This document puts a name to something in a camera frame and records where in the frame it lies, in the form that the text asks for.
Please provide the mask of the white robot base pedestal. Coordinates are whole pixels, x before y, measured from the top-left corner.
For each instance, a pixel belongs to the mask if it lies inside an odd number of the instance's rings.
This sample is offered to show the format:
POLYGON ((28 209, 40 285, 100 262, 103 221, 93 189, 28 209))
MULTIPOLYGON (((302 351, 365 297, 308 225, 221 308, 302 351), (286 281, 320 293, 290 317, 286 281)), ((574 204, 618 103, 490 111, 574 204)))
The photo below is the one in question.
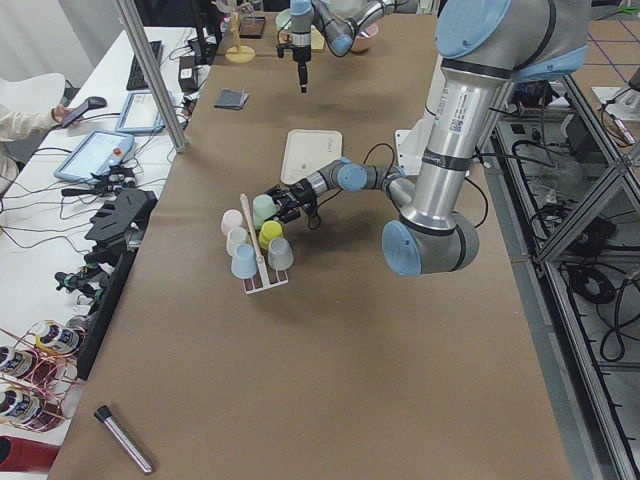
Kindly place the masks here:
POLYGON ((407 175, 419 174, 422 157, 427 146, 445 77, 441 70, 442 56, 438 55, 434 67, 430 89, 424 106, 424 114, 410 130, 395 132, 398 165, 407 175))

